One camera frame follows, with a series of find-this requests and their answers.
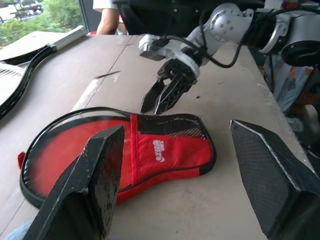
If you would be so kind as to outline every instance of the person's arm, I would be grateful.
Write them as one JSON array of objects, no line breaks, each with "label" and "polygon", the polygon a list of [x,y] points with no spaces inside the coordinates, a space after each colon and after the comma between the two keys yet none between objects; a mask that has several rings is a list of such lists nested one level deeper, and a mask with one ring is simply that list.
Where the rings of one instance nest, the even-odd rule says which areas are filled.
[{"label": "person's arm", "polygon": [[93,0],[93,9],[101,13],[96,34],[115,34],[119,25],[119,12],[112,0]]},{"label": "person's arm", "polygon": [[113,35],[116,33],[119,25],[119,12],[113,8],[102,10],[101,21],[96,30],[97,35]]}]

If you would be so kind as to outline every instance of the black mesh panel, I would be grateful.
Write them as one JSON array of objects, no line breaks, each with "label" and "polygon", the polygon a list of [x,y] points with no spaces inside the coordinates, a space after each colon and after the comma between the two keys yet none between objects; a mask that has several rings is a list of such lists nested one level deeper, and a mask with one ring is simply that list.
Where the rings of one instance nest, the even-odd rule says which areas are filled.
[{"label": "black mesh panel", "polygon": [[269,236],[289,200],[289,180],[257,134],[233,125],[232,135],[244,188],[263,233]]},{"label": "black mesh panel", "polygon": [[207,139],[199,118],[192,115],[161,117],[139,115],[138,133]]}]

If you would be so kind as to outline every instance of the table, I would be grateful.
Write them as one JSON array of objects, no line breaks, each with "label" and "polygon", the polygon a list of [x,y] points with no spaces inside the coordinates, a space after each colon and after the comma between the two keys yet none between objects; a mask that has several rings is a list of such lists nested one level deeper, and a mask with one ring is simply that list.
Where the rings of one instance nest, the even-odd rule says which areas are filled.
[{"label": "table", "polygon": [[[38,212],[20,192],[17,156],[40,130],[72,109],[139,112],[163,64],[139,57],[140,39],[86,36],[36,69],[23,99],[0,122],[0,239]],[[225,44],[215,57],[228,63],[234,52],[233,44]],[[202,67],[198,83],[166,114],[176,113],[201,116],[217,150],[215,167],[198,178],[161,183],[123,203],[111,234],[130,240],[265,240],[241,181],[230,120],[274,131],[298,159],[310,163],[248,49],[242,48],[230,69],[213,63]]]}]

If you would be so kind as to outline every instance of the red mesh pouch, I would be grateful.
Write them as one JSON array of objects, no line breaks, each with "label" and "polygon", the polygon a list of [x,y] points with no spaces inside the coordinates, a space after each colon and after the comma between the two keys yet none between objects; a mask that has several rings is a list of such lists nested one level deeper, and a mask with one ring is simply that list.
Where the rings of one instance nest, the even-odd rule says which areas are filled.
[{"label": "red mesh pouch", "polygon": [[131,182],[121,186],[118,203],[161,182],[206,174],[216,162],[205,126],[191,114],[131,114],[130,138]]},{"label": "red mesh pouch", "polygon": [[203,175],[215,164],[214,145],[197,116],[148,116],[93,107],[58,118],[33,140],[21,166],[22,193],[40,208],[88,139],[120,125],[125,136],[118,204],[155,184]]}]

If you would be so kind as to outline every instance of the trees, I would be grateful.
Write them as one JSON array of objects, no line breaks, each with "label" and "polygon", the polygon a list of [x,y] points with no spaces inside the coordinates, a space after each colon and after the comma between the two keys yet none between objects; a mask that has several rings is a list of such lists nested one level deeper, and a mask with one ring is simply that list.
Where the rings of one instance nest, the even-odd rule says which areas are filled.
[{"label": "trees", "polygon": [[0,6],[5,4],[17,4],[18,0],[0,0]]},{"label": "trees", "polygon": [[65,33],[83,22],[77,0],[43,0],[42,6],[43,13],[34,19],[22,21],[13,18],[1,24],[0,47],[13,43],[34,31]]}]

